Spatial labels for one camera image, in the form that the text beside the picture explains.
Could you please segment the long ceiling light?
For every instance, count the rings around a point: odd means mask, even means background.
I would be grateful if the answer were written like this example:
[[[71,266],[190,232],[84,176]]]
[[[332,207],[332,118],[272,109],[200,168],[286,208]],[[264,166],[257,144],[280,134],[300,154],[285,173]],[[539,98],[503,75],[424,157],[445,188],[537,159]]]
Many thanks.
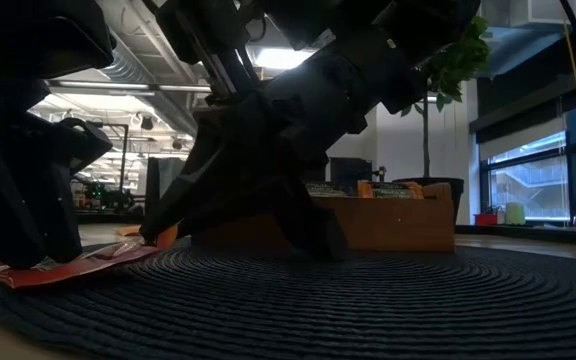
[[[109,95],[154,96],[157,93],[209,94],[211,88],[203,85],[159,85],[93,81],[45,80],[52,89],[68,93],[104,93]]]

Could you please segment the white ceiling vent box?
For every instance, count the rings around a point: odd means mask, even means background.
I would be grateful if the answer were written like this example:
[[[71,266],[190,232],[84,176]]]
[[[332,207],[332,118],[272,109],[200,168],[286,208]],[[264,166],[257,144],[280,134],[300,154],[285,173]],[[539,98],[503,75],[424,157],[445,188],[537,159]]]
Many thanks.
[[[546,28],[570,25],[562,0],[509,0],[512,27]]]

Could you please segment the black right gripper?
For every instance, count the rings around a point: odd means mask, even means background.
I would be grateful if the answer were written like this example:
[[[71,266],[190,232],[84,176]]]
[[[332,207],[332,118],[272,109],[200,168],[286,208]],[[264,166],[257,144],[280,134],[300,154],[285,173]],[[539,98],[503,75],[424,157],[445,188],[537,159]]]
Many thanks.
[[[222,222],[269,211],[293,247],[342,258],[341,225],[312,201],[302,174],[324,166],[342,136],[362,132],[375,106],[398,112],[419,100],[425,81],[414,68],[458,40],[480,3],[166,0],[156,21],[180,60],[205,66],[205,107],[255,103],[289,122],[276,138],[278,179],[261,205]]]

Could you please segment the pale green cup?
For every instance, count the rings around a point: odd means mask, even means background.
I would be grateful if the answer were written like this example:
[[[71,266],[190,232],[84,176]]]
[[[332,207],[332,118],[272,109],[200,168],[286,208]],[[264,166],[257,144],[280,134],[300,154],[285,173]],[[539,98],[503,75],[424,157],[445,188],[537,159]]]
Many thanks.
[[[523,226],[526,224],[524,205],[518,202],[509,202],[505,207],[505,224]]]

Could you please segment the silver ceiling duct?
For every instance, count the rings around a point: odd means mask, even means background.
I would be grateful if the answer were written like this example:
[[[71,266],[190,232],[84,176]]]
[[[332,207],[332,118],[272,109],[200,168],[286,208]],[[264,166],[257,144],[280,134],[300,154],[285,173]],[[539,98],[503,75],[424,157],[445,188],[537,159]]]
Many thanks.
[[[96,0],[116,47],[114,61],[102,72],[120,83],[159,85],[199,85],[191,66],[174,54],[158,26],[149,3],[163,0]],[[197,125],[191,110],[198,93],[157,93],[140,99],[152,106],[155,114],[173,130],[195,135]]]

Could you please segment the red tea packet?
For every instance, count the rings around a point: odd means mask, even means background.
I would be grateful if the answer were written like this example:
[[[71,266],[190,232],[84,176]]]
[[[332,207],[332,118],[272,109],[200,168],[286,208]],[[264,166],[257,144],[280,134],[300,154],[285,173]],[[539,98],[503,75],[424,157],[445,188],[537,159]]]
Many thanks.
[[[91,274],[153,255],[172,246],[177,234],[177,226],[173,226],[158,235],[153,245],[147,245],[144,240],[106,244],[97,250],[85,251],[71,262],[63,264],[44,260],[30,269],[12,269],[0,263],[0,282],[10,288],[19,289],[53,284]]]

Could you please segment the wooden compartment tray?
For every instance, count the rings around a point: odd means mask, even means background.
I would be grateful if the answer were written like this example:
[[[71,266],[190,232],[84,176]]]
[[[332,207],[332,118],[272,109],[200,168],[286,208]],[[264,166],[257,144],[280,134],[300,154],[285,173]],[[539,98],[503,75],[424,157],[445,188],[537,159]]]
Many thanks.
[[[454,251],[452,188],[440,182],[420,188],[420,198],[316,197],[332,209],[351,250],[377,252]],[[292,250],[270,215],[231,220],[191,237],[210,250],[241,254],[286,255]]]

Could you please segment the green plant in black pot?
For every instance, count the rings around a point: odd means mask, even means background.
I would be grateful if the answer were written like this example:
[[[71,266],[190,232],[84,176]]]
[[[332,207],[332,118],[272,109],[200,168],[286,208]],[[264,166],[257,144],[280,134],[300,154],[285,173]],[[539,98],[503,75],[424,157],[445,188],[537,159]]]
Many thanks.
[[[407,185],[407,182],[417,182],[423,187],[421,181],[430,178],[429,94],[436,94],[435,103],[439,112],[449,103],[462,102],[461,83],[473,79],[478,71],[487,67],[491,49],[482,39],[487,28],[488,22],[481,16],[475,16],[458,40],[414,68],[414,72],[419,73],[425,81],[422,98],[405,107],[399,115],[405,117],[415,110],[422,116],[423,176],[420,180],[400,180],[396,183]]]

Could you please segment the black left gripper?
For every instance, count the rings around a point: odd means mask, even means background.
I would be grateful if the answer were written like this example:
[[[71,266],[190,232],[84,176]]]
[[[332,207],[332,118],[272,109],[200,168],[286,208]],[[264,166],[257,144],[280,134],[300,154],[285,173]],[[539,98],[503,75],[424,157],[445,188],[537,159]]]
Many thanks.
[[[0,0],[0,115],[50,93],[47,80],[113,62],[116,46],[96,0]],[[73,176],[112,148],[94,123],[24,117],[17,176]]]

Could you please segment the black window desk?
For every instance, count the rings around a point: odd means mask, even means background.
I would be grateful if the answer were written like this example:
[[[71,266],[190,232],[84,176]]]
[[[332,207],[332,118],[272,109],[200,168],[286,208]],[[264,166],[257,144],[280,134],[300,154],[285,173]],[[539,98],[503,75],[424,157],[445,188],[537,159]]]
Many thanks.
[[[560,228],[506,225],[456,225],[455,232],[464,235],[491,235],[576,245],[576,227]]]

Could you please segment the background robot station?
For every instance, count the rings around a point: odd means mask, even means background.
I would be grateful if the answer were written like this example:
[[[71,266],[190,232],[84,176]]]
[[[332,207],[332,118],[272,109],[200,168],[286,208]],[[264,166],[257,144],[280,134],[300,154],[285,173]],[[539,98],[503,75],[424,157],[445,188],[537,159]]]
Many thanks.
[[[138,157],[129,151],[129,126],[105,125],[99,119],[89,124],[108,137],[111,148],[73,175],[71,192],[75,209],[88,213],[130,213],[137,205],[134,191],[139,174],[138,169],[133,169]]]

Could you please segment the black window frame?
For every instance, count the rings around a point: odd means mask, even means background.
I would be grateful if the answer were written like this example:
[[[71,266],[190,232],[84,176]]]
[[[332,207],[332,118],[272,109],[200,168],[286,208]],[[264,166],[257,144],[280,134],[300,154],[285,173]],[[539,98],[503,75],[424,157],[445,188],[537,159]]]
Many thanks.
[[[576,226],[576,108],[559,103],[549,120],[529,117],[477,141],[485,210],[519,207],[528,222]]]

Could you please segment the black monitor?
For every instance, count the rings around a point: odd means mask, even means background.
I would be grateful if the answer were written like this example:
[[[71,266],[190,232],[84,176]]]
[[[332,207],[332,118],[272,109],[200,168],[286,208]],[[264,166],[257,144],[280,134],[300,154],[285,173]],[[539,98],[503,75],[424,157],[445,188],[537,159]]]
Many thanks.
[[[361,158],[330,159],[330,181],[337,184],[356,185],[359,181],[372,180],[372,162]]]

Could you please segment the round dark woven placemat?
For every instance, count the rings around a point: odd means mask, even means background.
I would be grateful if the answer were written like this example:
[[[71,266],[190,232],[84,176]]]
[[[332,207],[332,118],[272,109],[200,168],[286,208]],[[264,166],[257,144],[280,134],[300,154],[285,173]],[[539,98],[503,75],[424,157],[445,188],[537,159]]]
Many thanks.
[[[100,360],[576,360],[576,259],[181,245],[51,285],[0,282],[0,325]]]

